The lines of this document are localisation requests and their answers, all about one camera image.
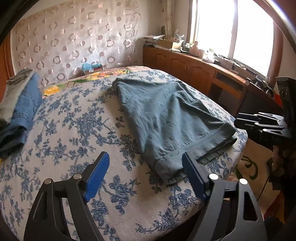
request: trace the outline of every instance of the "window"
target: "window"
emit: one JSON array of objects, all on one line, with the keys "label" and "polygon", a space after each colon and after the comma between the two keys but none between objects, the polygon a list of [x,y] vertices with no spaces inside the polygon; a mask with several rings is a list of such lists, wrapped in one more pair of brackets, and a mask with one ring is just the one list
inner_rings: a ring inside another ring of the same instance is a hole
[{"label": "window", "polygon": [[191,41],[270,76],[274,22],[253,0],[193,0]]}]

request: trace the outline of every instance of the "curtain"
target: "curtain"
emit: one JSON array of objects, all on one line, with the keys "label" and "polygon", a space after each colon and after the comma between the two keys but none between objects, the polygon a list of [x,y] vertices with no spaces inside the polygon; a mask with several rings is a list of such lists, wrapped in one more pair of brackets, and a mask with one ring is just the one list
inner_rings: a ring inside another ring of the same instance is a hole
[{"label": "curtain", "polygon": [[167,38],[174,36],[172,16],[174,12],[175,0],[163,0],[163,10],[165,13],[165,35]]}]

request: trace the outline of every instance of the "blue floral pattern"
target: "blue floral pattern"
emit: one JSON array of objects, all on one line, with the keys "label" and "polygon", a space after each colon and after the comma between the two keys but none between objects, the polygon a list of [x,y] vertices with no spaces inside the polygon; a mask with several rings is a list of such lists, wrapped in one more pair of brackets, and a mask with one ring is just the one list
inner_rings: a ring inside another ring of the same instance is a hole
[{"label": "blue floral pattern", "polygon": [[[166,187],[144,161],[112,88],[117,77],[177,80],[159,70],[145,70],[87,82],[44,99],[22,151],[0,164],[0,210],[20,240],[42,182],[83,172],[101,151],[109,153],[110,167],[89,209],[105,240],[154,240],[198,211],[200,200],[187,178]],[[233,124],[225,110],[190,89],[213,115]],[[207,164],[209,172],[226,178],[235,167],[247,134],[238,130],[235,135],[238,141]],[[69,218],[67,223],[78,240],[73,221]]]}]

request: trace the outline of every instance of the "wall covering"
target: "wall covering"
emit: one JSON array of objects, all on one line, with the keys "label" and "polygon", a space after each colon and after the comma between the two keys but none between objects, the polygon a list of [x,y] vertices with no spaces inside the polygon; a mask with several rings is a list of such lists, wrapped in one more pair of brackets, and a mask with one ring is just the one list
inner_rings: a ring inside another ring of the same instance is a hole
[{"label": "wall covering", "polygon": [[81,75],[85,62],[134,64],[140,22],[135,0],[79,0],[44,9],[12,30],[15,72],[32,68],[42,87]]}]

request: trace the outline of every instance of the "silver screw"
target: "silver screw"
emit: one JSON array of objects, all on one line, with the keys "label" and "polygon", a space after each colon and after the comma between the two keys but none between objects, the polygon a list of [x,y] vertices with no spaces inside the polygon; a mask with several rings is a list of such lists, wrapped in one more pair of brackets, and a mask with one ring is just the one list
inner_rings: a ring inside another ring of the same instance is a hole
[{"label": "silver screw", "polygon": [[219,177],[218,177],[217,174],[215,174],[215,173],[211,173],[211,174],[209,175],[209,178],[212,179],[212,180],[217,180]]},{"label": "silver screw", "polygon": [[239,180],[239,182],[240,182],[242,185],[247,185],[247,184],[248,184],[248,181],[247,181],[246,179],[244,179],[244,178],[241,178],[241,179]]},{"label": "silver screw", "polygon": [[82,175],[81,175],[80,173],[76,173],[76,174],[73,176],[73,178],[74,178],[75,180],[78,180],[78,179],[82,178]]},{"label": "silver screw", "polygon": [[45,181],[44,181],[44,184],[50,184],[51,183],[51,179],[50,178],[48,178],[48,179],[45,179]]}]

